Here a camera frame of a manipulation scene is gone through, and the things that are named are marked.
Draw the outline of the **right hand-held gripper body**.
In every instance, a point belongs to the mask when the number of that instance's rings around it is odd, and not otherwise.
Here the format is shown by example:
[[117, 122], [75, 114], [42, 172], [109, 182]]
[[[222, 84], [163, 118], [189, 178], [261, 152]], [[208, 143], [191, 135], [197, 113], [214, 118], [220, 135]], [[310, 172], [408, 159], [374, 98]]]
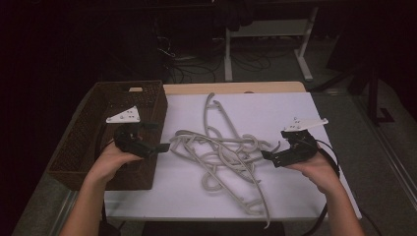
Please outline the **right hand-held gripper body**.
[[310, 134], [311, 128], [323, 126], [328, 123], [323, 119], [298, 119], [287, 125], [282, 131], [290, 132], [290, 138], [285, 139], [289, 148], [277, 152], [277, 159], [273, 161], [275, 167], [284, 167], [312, 158], [318, 152], [316, 139]]

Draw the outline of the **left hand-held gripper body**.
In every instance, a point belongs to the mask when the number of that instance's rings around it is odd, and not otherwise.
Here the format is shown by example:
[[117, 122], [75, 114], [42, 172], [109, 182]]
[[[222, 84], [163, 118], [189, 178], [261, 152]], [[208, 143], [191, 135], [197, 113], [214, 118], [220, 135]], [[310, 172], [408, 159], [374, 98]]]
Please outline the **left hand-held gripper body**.
[[113, 141], [120, 150], [142, 158], [154, 155], [152, 148], [155, 146], [146, 143], [140, 137], [140, 130], [143, 128], [140, 123], [143, 121], [137, 106], [107, 117], [105, 122], [107, 124], [119, 124], [119, 127], [114, 131]]

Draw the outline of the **brown wicker basket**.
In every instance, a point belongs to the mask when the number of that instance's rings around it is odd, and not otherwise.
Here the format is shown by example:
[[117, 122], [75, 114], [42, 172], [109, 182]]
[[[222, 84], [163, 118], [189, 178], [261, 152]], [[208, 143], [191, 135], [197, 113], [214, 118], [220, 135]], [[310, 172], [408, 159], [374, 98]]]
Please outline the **brown wicker basket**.
[[160, 144], [167, 98], [161, 81], [97, 83], [80, 103], [63, 135], [47, 173], [72, 191], [78, 191], [96, 157], [108, 144], [116, 124], [107, 117], [137, 106], [143, 122], [159, 124], [158, 129], [140, 130], [140, 137], [152, 146]]

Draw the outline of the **person's left hand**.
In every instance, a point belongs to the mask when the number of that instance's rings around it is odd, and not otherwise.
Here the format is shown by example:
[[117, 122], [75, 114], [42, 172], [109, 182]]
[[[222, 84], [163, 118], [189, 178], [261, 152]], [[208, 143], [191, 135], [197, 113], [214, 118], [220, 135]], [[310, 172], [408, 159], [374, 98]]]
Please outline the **person's left hand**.
[[106, 185], [122, 165], [140, 160], [142, 160], [141, 157], [124, 152], [111, 143], [93, 164], [86, 177], [86, 182], [95, 186]]

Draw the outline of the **person's right hand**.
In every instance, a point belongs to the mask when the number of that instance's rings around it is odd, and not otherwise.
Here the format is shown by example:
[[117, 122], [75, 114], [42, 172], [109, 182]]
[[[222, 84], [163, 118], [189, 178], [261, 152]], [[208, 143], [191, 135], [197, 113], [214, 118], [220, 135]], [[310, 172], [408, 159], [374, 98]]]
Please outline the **person's right hand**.
[[288, 165], [288, 168], [300, 171], [325, 195], [334, 194], [340, 189], [340, 181], [336, 173], [319, 152], [306, 161]]

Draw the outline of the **white table mat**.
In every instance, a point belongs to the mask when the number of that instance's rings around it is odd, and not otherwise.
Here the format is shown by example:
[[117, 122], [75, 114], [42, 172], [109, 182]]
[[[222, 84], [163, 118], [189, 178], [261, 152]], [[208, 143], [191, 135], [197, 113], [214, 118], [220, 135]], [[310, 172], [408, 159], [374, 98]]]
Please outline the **white table mat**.
[[[161, 139], [170, 140], [179, 130], [205, 135], [203, 115], [208, 94], [171, 95]], [[254, 135], [273, 146], [281, 142], [277, 153], [289, 148], [281, 131], [294, 118], [323, 119], [312, 96], [307, 92], [216, 94], [232, 120], [238, 134]], [[209, 123], [224, 138], [232, 134], [216, 110], [209, 113]], [[318, 147], [329, 149], [324, 126], [311, 128], [310, 134]], [[275, 167], [264, 158], [255, 163], [255, 177], [268, 202], [271, 221], [314, 219], [326, 203], [325, 197], [313, 183], [295, 170]], [[105, 206], [110, 217], [142, 220], [185, 221], [260, 221], [265, 216], [249, 215], [240, 208], [225, 190], [206, 191], [202, 177], [206, 171], [198, 163], [174, 154], [170, 149], [157, 158], [153, 184], [148, 190], [108, 191]], [[239, 197], [251, 201], [259, 197], [256, 188], [226, 168], [218, 174]]]

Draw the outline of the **black metal stand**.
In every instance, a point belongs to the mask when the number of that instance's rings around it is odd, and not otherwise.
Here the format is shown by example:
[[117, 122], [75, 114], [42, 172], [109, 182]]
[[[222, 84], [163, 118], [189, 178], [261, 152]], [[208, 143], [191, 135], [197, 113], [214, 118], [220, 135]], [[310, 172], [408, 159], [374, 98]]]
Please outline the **black metal stand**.
[[309, 92], [322, 92], [330, 89], [332, 86], [342, 82], [351, 77], [347, 91], [353, 95], [360, 95], [364, 89], [368, 89], [368, 104], [367, 115], [370, 120], [379, 127], [381, 123], [392, 123], [393, 117], [386, 108], [381, 108], [378, 105], [378, 89], [379, 89], [379, 75], [376, 66], [365, 63], [358, 64], [351, 69], [341, 73], [314, 88], [310, 88]]

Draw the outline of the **white metal desk frame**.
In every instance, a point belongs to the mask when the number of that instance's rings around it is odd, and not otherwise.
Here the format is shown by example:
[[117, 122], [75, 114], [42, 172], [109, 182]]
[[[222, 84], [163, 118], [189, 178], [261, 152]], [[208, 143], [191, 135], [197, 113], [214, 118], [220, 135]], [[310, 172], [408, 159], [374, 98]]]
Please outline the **white metal desk frame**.
[[227, 29], [225, 31], [224, 56], [225, 80], [227, 82], [233, 81], [230, 54], [230, 41], [233, 37], [301, 36], [301, 44], [294, 50], [294, 55], [304, 80], [310, 82], [313, 79], [313, 76], [304, 58], [304, 54], [312, 34], [318, 11], [319, 8], [314, 7], [310, 11], [309, 17], [306, 19], [254, 21], [251, 25], [242, 27], [238, 31], [230, 31]]

